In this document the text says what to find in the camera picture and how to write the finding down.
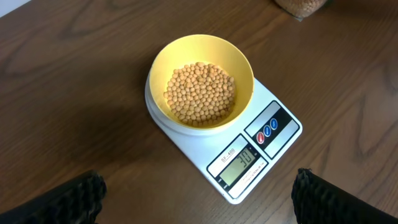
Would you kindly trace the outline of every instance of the jar of beans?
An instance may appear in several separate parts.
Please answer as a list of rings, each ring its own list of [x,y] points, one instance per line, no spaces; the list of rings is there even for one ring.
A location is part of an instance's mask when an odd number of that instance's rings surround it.
[[[327,0],[275,0],[282,8],[293,16],[298,18],[304,18],[327,2]]]

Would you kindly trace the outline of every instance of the black foam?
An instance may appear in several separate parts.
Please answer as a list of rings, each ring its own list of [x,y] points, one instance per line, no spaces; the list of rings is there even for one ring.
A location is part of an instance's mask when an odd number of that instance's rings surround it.
[[[1,224],[92,224],[102,209],[106,185],[95,171],[86,172],[0,215]]]
[[[398,219],[339,189],[308,169],[298,170],[292,200],[298,224],[398,223]]]

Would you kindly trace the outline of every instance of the digital kitchen scale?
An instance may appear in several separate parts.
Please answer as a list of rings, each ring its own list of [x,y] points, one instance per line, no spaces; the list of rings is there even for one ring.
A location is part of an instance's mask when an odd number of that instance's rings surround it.
[[[302,133],[298,119],[258,80],[252,100],[226,129],[196,130],[168,119],[150,93],[150,115],[166,135],[232,204],[243,201]]]

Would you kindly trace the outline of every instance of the blue button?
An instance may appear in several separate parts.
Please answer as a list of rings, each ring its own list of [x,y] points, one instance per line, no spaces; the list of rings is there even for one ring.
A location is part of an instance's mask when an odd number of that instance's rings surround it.
[[[270,127],[269,125],[266,125],[266,126],[264,127],[263,133],[264,133],[264,135],[265,135],[266,137],[271,136],[271,127]]]
[[[272,119],[271,119],[271,122],[270,122],[270,124],[271,124],[271,128],[272,128],[272,130],[275,130],[275,129],[277,129],[277,128],[278,128],[278,121],[276,121],[276,119],[275,119],[275,118],[272,118]]]

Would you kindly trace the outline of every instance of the wood grain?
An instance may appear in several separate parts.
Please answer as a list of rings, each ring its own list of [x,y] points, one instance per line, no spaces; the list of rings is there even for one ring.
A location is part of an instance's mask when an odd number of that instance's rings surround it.
[[[299,22],[272,1],[35,0],[0,18],[0,212],[88,169],[99,223],[295,223],[299,167],[398,217],[398,5],[335,1]],[[150,65],[222,37],[303,134],[230,205],[151,120]]]

